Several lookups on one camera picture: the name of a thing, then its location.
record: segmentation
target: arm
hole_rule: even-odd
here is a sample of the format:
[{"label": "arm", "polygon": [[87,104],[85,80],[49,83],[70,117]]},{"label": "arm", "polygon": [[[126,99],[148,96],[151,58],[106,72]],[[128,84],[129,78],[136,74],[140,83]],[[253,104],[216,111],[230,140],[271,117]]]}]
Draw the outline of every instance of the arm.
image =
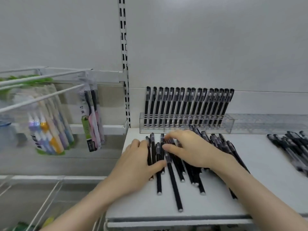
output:
[{"label": "arm", "polygon": [[85,231],[118,198],[141,189],[149,178],[166,166],[160,160],[148,166],[148,142],[133,140],[116,163],[111,174],[85,198],[42,231]]},{"label": "arm", "polygon": [[308,230],[308,223],[249,174],[236,159],[203,140],[192,131],[170,132],[183,148],[164,144],[163,148],[189,164],[213,170],[236,194],[262,230]]}]

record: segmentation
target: pen display stand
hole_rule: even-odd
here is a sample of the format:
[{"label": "pen display stand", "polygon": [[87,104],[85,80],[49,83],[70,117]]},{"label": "pen display stand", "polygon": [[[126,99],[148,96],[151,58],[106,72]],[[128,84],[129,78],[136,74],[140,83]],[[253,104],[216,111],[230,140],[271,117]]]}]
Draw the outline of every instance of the pen display stand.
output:
[{"label": "pen display stand", "polygon": [[207,133],[229,134],[234,119],[229,116],[215,115],[146,115],[140,113],[139,127],[141,134],[167,133],[171,130],[185,130],[189,126],[198,127]]},{"label": "pen display stand", "polygon": [[141,134],[167,133],[198,127],[206,133],[284,134],[287,131],[308,131],[308,115],[226,114],[226,115],[145,115],[140,113]]}]

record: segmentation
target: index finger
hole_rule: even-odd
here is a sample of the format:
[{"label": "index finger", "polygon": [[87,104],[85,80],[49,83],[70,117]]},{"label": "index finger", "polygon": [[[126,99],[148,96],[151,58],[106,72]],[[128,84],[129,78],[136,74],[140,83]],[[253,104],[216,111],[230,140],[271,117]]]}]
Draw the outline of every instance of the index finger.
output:
[{"label": "index finger", "polygon": [[142,140],[139,144],[139,147],[148,148],[148,141]]},{"label": "index finger", "polygon": [[176,131],[171,131],[168,134],[165,135],[164,139],[176,139],[181,142],[181,137],[183,134],[183,130],[176,130]]}]

